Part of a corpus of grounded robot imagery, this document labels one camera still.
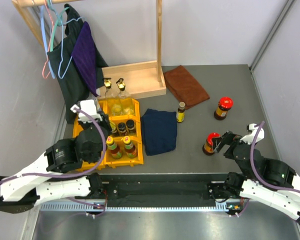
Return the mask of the sauce bottle yellow cap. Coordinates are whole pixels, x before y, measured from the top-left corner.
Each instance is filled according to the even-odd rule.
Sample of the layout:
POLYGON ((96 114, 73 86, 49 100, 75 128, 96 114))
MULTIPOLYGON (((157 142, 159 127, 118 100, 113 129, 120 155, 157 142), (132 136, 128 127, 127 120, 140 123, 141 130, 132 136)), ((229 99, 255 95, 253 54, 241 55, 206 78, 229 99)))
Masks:
POLYGON ((120 147, 114 141, 114 138, 112 136, 107 137, 106 145, 107 145, 107 149, 109 150, 110 155, 112 156, 112 158, 117 160, 117 159, 120 159, 123 156, 123 153, 122 153, 120 147))
POLYGON ((126 155, 131 159, 136 158, 138 156, 138 150, 131 138, 127 135, 122 141, 126 155))

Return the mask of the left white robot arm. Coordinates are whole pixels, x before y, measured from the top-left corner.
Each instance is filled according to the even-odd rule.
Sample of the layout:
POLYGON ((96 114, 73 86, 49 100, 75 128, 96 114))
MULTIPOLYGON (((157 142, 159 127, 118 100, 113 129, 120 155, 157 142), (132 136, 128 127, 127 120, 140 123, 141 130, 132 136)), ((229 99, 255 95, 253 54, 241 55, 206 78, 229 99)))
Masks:
POLYGON ((74 138, 57 141, 40 157, 13 176, 0 176, 0 212, 19 214, 43 203, 70 198, 84 204, 105 196, 101 177, 89 169, 74 173, 84 162, 98 165, 111 134, 109 117, 85 123, 74 138))

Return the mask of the clear oil bottle gold cap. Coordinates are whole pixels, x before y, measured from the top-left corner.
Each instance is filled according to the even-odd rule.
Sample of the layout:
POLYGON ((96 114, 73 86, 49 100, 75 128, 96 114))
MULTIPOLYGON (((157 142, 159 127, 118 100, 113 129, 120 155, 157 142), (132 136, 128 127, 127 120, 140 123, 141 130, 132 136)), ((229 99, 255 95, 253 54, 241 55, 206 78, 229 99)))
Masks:
POLYGON ((116 81, 119 89, 118 98, 122 106, 122 111, 125 115, 135 115, 135 105, 130 93, 126 90, 126 84, 123 78, 116 81))

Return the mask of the white salt canister back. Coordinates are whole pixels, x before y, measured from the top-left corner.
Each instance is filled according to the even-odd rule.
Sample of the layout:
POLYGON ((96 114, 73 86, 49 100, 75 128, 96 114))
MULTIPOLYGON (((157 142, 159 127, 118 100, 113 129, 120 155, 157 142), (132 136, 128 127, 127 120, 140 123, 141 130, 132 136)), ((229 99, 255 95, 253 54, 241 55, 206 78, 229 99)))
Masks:
POLYGON ((100 107, 98 99, 94 98, 93 100, 94 100, 94 104, 95 104, 95 107, 96 107, 97 111, 99 111, 101 109, 101 107, 100 107))

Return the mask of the black cap spice jar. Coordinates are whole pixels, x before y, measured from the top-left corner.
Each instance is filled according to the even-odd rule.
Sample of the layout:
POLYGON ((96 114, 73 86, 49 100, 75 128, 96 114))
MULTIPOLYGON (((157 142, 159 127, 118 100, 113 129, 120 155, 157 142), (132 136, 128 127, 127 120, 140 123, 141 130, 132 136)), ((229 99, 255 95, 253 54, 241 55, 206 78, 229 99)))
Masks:
POLYGON ((113 122, 110 122, 110 126, 111 126, 111 134, 114 136, 114 137, 117 137, 118 136, 118 129, 117 129, 117 126, 115 123, 113 122))
POLYGON ((129 119, 126 121, 126 127, 128 130, 128 134, 130 136, 136 136, 137 135, 137 128, 136 128, 136 123, 133 119, 129 119))
POLYGON ((129 133, 128 133, 128 129, 127 129, 127 126, 124 122, 120 122, 118 125, 117 125, 117 130, 119 132, 119 134, 121 136, 127 136, 129 133))

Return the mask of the sauce bottle yellow cap back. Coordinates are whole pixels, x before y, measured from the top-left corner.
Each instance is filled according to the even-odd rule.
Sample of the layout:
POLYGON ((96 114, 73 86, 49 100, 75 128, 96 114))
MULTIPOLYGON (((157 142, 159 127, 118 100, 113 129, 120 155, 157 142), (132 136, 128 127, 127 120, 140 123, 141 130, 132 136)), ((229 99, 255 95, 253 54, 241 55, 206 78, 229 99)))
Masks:
POLYGON ((131 138, 127 135, 122 141, 126 155, 131 159, 136 158, 138 156, 138 150, 131 138))

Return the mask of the small yellow label bottle back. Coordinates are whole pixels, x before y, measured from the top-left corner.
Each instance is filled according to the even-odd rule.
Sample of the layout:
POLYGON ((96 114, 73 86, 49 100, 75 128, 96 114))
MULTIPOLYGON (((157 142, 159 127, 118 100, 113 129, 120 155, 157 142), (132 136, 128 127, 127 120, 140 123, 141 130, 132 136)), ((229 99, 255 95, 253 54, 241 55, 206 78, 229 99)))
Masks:
POLYGON ((182 123, 184 121, 185 110, 186 110, 186 104, 184 102, 180 102, 176 112, 176 121, 178 123, 182 123))

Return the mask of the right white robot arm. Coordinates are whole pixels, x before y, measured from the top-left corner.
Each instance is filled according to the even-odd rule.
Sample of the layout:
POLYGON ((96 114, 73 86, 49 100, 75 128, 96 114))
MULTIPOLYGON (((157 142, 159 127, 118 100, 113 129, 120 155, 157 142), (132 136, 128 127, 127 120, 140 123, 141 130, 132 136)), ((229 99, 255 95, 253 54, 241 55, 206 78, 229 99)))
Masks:
POLYGON ((258 201, 274 208, 300 225, 300 176, 285 162, 266 158, 252 149, 253 140, 264 138, 264 131, 256 129, 245 136, 227 131, 211 133, 208 143, 218 153, 223 146, 228 149, 225 158, 234 160, 241 173, 230 172, 223 184, 223 192, 229 198, 242 197, 258 201))

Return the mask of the sauce bottle yellow cap front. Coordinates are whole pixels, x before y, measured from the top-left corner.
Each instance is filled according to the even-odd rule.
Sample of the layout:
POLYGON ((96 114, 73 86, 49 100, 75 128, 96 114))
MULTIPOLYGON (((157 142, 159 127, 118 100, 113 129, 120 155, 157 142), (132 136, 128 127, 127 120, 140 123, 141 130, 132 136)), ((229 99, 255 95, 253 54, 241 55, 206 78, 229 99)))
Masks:
POLYGON ((117 160, 117 159, 120 159, 123 156, 123 153, 122 153, 120 147, 114 141, 114 138, 112 136, 107 137, 106 145, 107 145, 107 149, 109 150, 110 155, 112 156, 112 158, 117 160))

